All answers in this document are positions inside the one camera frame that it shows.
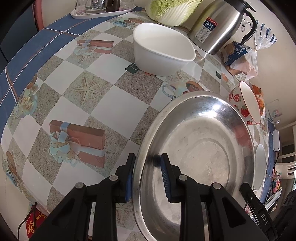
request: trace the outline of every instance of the thermos label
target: thermos label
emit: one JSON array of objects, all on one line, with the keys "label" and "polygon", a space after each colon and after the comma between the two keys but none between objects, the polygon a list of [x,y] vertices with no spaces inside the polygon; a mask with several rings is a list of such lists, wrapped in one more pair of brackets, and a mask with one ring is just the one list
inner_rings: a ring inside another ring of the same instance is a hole
[{"label": "thermos label", "polygon": [[203,43],[217,25],[217,22],[208,17],[196,33],[195,37]]}]

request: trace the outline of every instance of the white bowl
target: white bowl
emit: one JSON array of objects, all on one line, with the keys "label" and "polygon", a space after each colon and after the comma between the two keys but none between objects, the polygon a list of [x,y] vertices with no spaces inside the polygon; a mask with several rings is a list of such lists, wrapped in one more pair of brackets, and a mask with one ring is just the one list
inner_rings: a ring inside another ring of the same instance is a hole
[{"label": "white bowl", "polygon": [[191,41],[171,28],[139,24],[133,31],[136,66],[157,76],[170,76],[195,59]]},{"label": "white bowl", "polygon": [[259,190],[262,186],[266,173],[266,157],[265,150],[262,144],[255,146],[255,177],[253,182],[253,189]]}]

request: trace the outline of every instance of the floor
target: floor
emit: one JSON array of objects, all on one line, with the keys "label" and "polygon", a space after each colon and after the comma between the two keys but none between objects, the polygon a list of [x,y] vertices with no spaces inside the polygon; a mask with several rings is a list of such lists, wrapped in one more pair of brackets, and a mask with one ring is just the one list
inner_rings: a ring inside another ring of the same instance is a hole
[{"label": "floor", "polygon": [[[25,219],[29,211],[29,201],[20,193],[17,187],[7,179],[2,168],[2,158],[0,158],[0,213],[10,227],[11,231],[17,237],[17,228]],[[25,224],[20,229],[20,241],[28,240]]]}]

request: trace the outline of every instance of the white wall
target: white wall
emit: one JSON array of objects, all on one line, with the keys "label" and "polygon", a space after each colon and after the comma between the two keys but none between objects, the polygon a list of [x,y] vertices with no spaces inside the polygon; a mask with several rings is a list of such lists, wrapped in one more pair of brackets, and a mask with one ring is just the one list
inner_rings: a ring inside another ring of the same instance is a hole
[{"label": "white wall", "polygon": [[[148,0],[131,1],[140,7],[145,7],[148,2]],[[199,14],[212,1],[203,0],[195,13],[193,13],[184,25],[191,28]],[[42,12],[44,26],[70,13],[75,7],[75,2],[76,0],[43,0]],[[294,70],[296,68],[296,46],[278,18],[259,0],[247,0],[247,2],[256,10],[255,13],[252,13],[255,19],[258,19],[259,22],[265,23],[266,26],[271,28],[278,39],[270,48],[259,50],[257,56],[259,73],[251,82],[262,88],[265,103],[279,99],[283,112],[281,122],[276,126],[279,128],[296,121],[296,94],[294,93],[296,90]],[[229,42],[240,42],[245,33],[242,33],[239,29]],[[246,44],[252,47],[252,39]],[[282,142],[292,141],[292,129],[280,131],[280,136]]]}]

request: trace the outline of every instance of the metal bowl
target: metal bowl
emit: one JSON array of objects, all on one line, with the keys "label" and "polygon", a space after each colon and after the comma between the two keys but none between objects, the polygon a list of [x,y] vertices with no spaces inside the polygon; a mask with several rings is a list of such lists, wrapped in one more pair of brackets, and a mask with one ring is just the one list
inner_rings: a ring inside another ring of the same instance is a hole
[{"label": "metal bowl", "polygon": [[219,182],[245,206],[239,187],[244,182],[252,186],[255,166],[247,125],[219,95],[184,94],[169,103],[148,129],[133,171],[134,216],[148,241],[179,240],[181,204],[170,204],[165,196],[162,153],[168,153],[182,174],[206,185]]}]

